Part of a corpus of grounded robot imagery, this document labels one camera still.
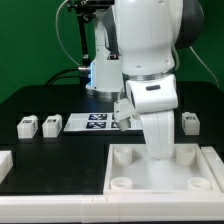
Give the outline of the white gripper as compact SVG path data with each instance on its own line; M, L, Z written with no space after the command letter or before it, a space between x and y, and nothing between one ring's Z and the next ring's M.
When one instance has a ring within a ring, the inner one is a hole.
M171 158L174 153L174 109L178 107L175 76L127 81L126 93L140 117L150 157Z

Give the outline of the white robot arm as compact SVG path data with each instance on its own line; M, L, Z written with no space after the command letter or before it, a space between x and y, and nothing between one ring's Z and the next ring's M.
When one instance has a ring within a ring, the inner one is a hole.
M153 158L174 151L174 112L178 107L178 48L189 47L203 26L198 0L87 0L96 15L96 57L87 91L125 97L114 104L115 122L125 130L129 118L142 122Z

